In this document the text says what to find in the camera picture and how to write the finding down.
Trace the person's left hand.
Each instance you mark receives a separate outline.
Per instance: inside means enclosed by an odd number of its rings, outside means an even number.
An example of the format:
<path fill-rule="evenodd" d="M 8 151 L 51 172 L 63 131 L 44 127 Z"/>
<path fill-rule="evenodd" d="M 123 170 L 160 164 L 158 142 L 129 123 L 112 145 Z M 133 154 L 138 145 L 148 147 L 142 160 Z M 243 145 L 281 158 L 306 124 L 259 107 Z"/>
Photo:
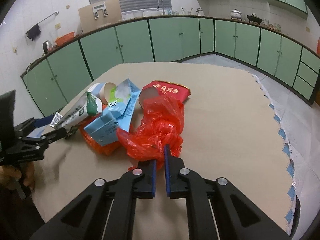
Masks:
<path fill-rule="evenodd" d="M 28 187 L 31 191 L 33 191 L 35 186 L 35 167 L 34 163 L 27 163 L 26 168 L 24 170 L 24 186 Z M 8 189 L 13 189 L 13 181 L 19 180 L 22 177 L 22 173 L 19 169 L 13 166 L 1 166 L 1 185 Z"/>

